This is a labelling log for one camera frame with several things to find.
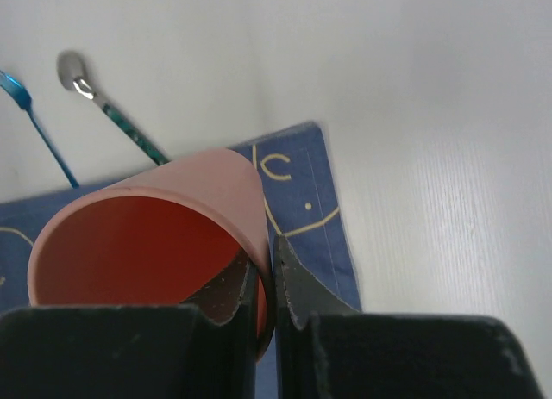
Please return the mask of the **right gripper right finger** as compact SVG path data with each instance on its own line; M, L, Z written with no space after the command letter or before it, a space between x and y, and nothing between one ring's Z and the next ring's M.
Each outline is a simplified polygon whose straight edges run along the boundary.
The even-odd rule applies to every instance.
M366 314L273 242L282 398L539 398L524 349L484 315Z

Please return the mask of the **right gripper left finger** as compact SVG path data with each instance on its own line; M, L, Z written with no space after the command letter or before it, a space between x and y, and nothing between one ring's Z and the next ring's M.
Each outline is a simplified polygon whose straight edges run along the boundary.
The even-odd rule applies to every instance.
M251 398L257 287L238 252L178 305L10 311L1 319L1 395Z

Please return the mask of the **orange plastic cup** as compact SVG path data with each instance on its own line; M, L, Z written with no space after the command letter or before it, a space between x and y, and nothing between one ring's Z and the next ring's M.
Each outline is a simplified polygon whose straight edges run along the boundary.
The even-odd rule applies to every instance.
M176 304L239 253L259 277L257 353L274 329L275 292L260 175L227 149L194 153L67 204L28 262L32 305Z

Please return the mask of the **blue embroidered cloth placemat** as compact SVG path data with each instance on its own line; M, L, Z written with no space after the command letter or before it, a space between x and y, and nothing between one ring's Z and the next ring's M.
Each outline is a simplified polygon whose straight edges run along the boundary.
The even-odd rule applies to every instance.
M277 303L273 242L277 236L288 239L301 263L320 282L346 304L358 308L360 298L354 268L320 127L305 123L229 149L250 160L262 182L275 292L274 327ZM25 308L172 306L190 297L176 304L34 306L30 303L28 262L41 230L67 204L110 185L81 187L2 206L1 319L10 311ZM256 342L255 376L260 372L263 360L274 356L275 351L270 346L259 355Z

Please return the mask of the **metal spoon teal handle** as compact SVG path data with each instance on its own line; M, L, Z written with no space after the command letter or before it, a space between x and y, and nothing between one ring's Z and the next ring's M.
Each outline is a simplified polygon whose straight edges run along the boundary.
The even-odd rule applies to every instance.
M102 112L157 166L170 159L137 128L106 96L93 87L83 58L76 52L61 52L56 60L59 80L63 87L91 100Z

